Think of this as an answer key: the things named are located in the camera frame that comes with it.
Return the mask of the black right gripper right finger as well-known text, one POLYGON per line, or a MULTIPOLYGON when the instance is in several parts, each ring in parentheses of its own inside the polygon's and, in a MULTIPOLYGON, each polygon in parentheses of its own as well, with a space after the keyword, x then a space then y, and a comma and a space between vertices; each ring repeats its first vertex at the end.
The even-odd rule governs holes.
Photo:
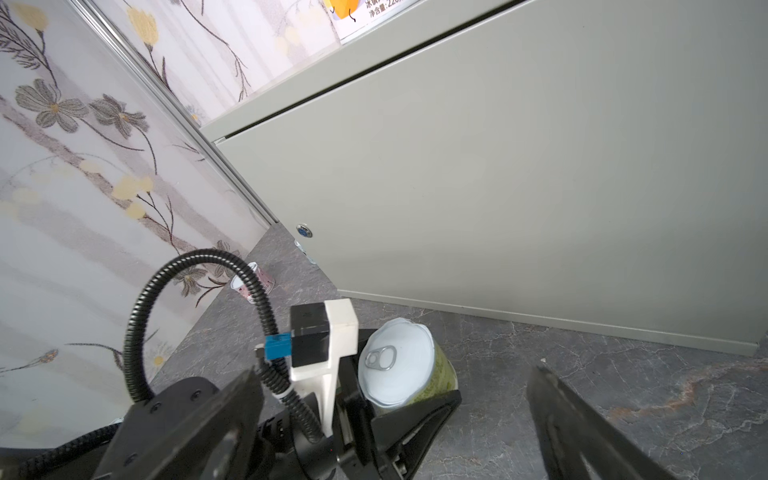
POLYGON ((550 479, 673 477, 549 369, 533 368, 526 397, 550 479))

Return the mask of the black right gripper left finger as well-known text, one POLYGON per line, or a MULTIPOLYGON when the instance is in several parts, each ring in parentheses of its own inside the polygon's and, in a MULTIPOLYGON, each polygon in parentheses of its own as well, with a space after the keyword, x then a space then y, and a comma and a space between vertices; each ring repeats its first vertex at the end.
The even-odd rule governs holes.
POLYGON ((251 370, 223 389, 202 377, 183 379, 129 409, 93 477, 246 479, 265 459, 263 403, 251 370))

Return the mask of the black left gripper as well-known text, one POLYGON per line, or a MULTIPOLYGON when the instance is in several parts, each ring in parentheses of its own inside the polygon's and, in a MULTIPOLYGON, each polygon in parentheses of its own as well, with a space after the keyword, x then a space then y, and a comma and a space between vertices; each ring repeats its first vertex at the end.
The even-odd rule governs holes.
POLYGON ((451 390, 374 416, 354 359, 340 361, 338 380, 330 436, 310 443, 287 412, 259 426, 274 451, 271 470, 259 479, 413 479, 462 402, 451 390))

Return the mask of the green small can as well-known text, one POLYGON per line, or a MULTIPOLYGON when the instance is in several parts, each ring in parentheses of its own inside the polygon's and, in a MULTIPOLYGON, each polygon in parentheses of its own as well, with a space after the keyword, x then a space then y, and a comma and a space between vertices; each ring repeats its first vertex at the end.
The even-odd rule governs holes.
POLYGON ((427 326, 388 321, 368 338, 358 360, 364 397, 394 410, 456 390, 458 378, 427 326))

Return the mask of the yellow small can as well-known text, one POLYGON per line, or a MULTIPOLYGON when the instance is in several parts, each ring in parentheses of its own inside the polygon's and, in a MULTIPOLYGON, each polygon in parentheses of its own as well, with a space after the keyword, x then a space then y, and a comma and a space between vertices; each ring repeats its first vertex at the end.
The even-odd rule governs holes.
POLYGON ((419 0, 325 0, 335 32, 342 42, 366 33, 419 0))

